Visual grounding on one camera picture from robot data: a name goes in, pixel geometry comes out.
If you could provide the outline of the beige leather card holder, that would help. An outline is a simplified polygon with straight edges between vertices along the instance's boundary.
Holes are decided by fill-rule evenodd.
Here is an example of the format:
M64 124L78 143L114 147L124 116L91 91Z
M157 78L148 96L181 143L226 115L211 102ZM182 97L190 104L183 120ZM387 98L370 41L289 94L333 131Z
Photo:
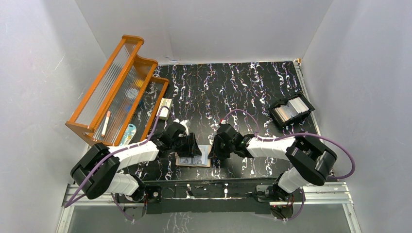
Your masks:
M177 166L192 166L192 167L210 167L211 160L208 155L211 150L211 145L199 145L201 155L195 155L194 157L183 157L180 158L176 156Z

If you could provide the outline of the printed grey credit card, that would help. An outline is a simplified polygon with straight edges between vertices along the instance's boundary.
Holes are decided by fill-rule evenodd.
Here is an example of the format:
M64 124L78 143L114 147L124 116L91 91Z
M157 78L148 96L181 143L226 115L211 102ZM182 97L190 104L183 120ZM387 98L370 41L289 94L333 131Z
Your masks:
M176 164L179 166L191 166L193 158L192 157L179 157L176 159Z

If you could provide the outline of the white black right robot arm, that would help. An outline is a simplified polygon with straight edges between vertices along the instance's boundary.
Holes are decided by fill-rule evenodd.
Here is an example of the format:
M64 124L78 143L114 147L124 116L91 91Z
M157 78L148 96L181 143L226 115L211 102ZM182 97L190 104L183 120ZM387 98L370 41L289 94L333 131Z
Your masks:
M337 155L316 134L299 133L286 137L259 137L242 135L230 124L217 130L210 159L225 160L231 154L242 158L275 158L287 160L292 168L276 180L273 191L280 201L286 201L293 192L307 184L322 186L332 170Z

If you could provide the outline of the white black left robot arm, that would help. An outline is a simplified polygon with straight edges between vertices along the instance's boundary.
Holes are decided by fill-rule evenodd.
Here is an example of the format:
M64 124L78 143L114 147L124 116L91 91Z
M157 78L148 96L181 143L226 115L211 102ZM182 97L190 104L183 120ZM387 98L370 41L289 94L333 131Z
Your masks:
M133 202L143 200L145 184L130 174L119 171L131 165L154 161L160 154L173 152L179 158L202 156L194 133L188 132L187 121L173 122L161 133L142 142L125 146L93 145L70 171L88 199L108 192L126 195Z

